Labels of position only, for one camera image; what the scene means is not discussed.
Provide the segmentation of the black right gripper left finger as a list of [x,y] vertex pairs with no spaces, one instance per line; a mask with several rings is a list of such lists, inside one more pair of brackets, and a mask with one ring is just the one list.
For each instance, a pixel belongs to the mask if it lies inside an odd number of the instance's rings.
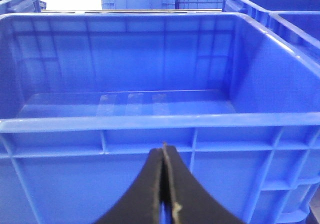
[[153,148],[129,189],[96,224],[158,224],[160,222],[163,150]]

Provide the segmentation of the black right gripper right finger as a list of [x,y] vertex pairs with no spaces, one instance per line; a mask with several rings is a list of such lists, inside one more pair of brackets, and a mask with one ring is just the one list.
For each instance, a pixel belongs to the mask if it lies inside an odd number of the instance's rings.
[[171,224],[242,224],[189,171],[173,145],[163,143],[167,215]]

